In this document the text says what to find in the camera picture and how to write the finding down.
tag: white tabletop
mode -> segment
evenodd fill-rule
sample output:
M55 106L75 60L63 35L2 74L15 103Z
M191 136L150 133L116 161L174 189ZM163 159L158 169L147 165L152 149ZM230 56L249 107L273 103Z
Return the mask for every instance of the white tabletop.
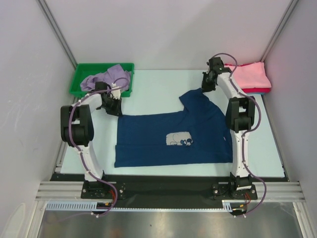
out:
M183 110L178 97L201 86L201 70L136 70L133 92L122 99L122 112L126 115L150 115ZM228 99L217 87L206 96L225 114ZM251 171L261 177L284 177L278 151L273 139L261 95L253 95L262 111L260 127L250 134L249 163ZM161 175L161 176L229 176L231 164L191 164L152 167L115 168L117 117L101 109L92 114L95 137L93 145L100 166L109 175ZM258 121L256 112L255 124ZM67 148L61 173L83 174L78 154Z

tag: purple cloth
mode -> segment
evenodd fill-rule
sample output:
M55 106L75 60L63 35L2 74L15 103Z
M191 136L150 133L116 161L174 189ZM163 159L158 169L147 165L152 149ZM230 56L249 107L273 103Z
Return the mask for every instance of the purple cloth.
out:
M121 92L124 92L129 89L130 85L130 77L131 72L124 71L121 65L117 64L112 66L104 73L97 73L96 75L90 75L85 78L82 83L80 84L81 90L88 92L95 89L96 82L105 82L111 86L111 84L118 78L126 78L128 79L129 83L126 87L121 89ZM126 84L125 79L120 79L115 83L117 86L122 87Z

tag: cartoon character print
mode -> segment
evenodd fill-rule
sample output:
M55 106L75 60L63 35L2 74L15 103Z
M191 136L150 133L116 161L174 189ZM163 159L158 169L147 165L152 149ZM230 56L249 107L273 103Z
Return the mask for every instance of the cartoon character print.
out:
M167 145L189 146L193 143L191 135L187 131L170 133L166 136Z

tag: blue t-shirt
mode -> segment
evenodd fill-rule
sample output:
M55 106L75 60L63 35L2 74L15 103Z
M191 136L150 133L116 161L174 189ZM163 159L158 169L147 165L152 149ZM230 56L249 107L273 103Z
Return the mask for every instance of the blue t-shirt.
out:
M179 99L180 112L119 117L115 167L232 163L222 111L201 88Z

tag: green basket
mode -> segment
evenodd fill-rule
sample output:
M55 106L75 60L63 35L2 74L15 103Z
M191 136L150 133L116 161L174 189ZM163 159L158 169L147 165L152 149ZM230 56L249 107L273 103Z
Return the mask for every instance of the green basket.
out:
M89 75L106 72L110 67L116 64L121 65L123 70L131 72L129 89L121 93L121 97L123 98L130 97L134 75L133 63L79 63L77 65L73 81L70 85L69 92L77 98L84 97L88 92L81 91L81 82Z

